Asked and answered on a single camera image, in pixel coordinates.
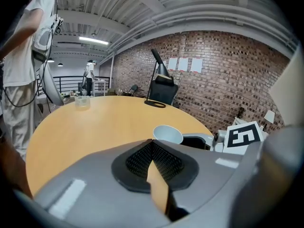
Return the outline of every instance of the black desk lamp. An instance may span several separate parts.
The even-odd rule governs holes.
[[[163,61],[162,61],[160,55],[157,52],[157,50],[155,48],[153,48],[151,50],[151,52],[153,53],[153,56],[155,57],[156,62],[155,62],[155,66],[154,66],[154,70],[153,70],[153,74],[152,74],[152,78],[151,78],[151,82],[150,82],[150,87],[149,87],[149,90],[148,90],[147,98],[144,101],[144,103],[147,104],[147,105],[158,107],[158,108],[165,108],[166,105],[164,103],[148,100],[149,93],[150,93],[150,90],[151,90],[152,81],[153,81],[153,77],[154,77],[154,72],[155,72],[157,63],[159,64],[159,66],[158,66],[158,69],[156,71],[156,75],[164,77],[164,78],[167,78],[167,79],[171,79],[171,77],[170,77],[170,75],[169,75],[169,73],[168,73],[165,65],[163,64]]]

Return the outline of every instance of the person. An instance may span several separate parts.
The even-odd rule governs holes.
[[[36,93],[31,49],[33,35],[51,16],[54,3],[55,0],[30,0],[14,34],[0,48],[0,60],[5,58],[1,102],[3,119],[12,145],[24,160],[29,139],[41,119],[41,112],[32,101]]]
[[[86,91],[87,91],[87,96],[91,96],[91,90],[92,90],[92,80],[96,80],[94,76],[94,67],[97,65],[97,61],[93,61],[89,65],[89,73],[86,76]]]

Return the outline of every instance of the white ceiling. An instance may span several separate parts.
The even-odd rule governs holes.
[[[54,37],[52,57],[107,60],[159,36],[220,30],[259,40],[290,57],[297,39],[272,0],[58,0],[64,19]],[[108,41],[87,44],[78,36]]]

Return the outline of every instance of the black railing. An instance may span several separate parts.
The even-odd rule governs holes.
[[[104,79],[105,80],[105,90],[109,89],[110,77],[95,76],[95,78]],[[56,77],[53,77],[53,79],[54,79],[56,87],[60,93],[70,92],[72,90],[79,92],[81,89],[83,76],[56,76]],[[103,84],[94,84],[94,85],[95,85],[94,90],[100,91],[100,90],[104,89]],[[42,86],[39,87],[38,95],[44,95]]]

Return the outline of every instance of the white t-shirt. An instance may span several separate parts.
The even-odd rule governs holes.
[[[34,9],[43,10],[41,23],[51,16],[55,0],[32,0],[25,8],[24,13],[15,29],[20,29],[29,13]],[[36,80],[32,58],[33,36],[27,38],[20,46],[16,47],[5,57],[3,69],[3,86],[24,86]]]
[[[94,65],[93,65],[93,63],[91,63],[90,65],[89,65],[89,70],[90,70],[90,72],[87,74],[87,78],[92,78],[92,73],[91,73],[91,71],[94,71]]]

